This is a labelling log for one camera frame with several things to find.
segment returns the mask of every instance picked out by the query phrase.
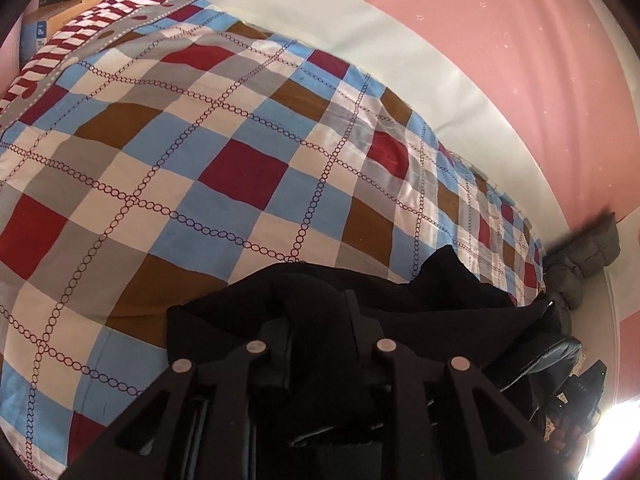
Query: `bright light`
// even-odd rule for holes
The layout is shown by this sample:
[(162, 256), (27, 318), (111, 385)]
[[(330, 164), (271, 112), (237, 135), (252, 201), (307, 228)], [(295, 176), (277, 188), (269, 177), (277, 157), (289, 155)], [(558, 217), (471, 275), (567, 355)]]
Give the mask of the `bright light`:
[(633, 446), (640, 433), (640, 402), (617, 404), (602, 415), (590, 435), (590, 450), (578, 480), (603, 480)]

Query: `checkered bedsheet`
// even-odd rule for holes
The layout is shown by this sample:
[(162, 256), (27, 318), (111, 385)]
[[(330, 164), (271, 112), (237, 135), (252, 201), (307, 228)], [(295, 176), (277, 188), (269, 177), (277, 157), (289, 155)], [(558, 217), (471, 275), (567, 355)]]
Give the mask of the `checkered bedsheet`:
[(133, 10), (0, 114), (0, 426), (55, 478), (167, 366), (164, 313), (274, 262), (529, 303), (510, 200), (369, 74), (204, 0)]

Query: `silver bolt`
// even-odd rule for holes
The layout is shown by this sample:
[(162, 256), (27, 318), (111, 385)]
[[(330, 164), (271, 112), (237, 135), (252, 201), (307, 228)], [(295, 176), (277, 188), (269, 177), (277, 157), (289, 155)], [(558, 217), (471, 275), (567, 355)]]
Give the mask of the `silver bolt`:
[(376, 343), (376, 347), (381, 352), (393, 352), (398, 345), (393, 339), (381, 339)]
[(174, 364), (171, 365), (173, 371), (177, 374), (185, 374), (189, 370), (191, 370), (191, 361), (188, 359), (178, 359), (174, 361)]
[(451, 360), (451, 366), (454, 370), (457, 370), (459, 372), (466, 372), (471, 367), (471, 363), (466, 357), (458, 356), (454, 357)]
[(246, 350), (249, 352), (249, 354), (261, 354), (266, 349), (267, 343), (265, 343), (264, 341), (260, 341), (259, 339), (256, 339), (255, 341), (249, 341), (246, 344)]

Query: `blue label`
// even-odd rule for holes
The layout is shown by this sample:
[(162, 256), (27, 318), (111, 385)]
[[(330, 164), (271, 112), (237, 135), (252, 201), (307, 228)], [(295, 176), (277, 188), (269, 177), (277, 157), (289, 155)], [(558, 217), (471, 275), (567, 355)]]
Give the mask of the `blue label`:
[(47, 22), (38, 22), (36, 25), (36, 38), (46, 38), (47, 37)]

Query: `black garment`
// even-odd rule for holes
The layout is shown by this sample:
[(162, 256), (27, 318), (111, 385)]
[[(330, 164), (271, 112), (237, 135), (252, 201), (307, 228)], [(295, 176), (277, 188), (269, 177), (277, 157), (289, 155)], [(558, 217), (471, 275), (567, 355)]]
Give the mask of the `black garment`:
[(306, 263), (262, 269), (169, 309), (169, 359), (221, 359), (254, 339), (265, 321), (286, 315), (293, 330), (292, 398), (275, 414), (273, 431), (288, 440), (325, 426), (365, 424), (374, 404), (356, 372), (341, 294), (350, 289), (362, 315), (379, 320), (386, 337), (440, 362), (467, 357), (528, 418), (561, 386), (579, 354), (580, 343), (560, 335), (548, 301), (515, 308), (446, 246), (402, 285)]

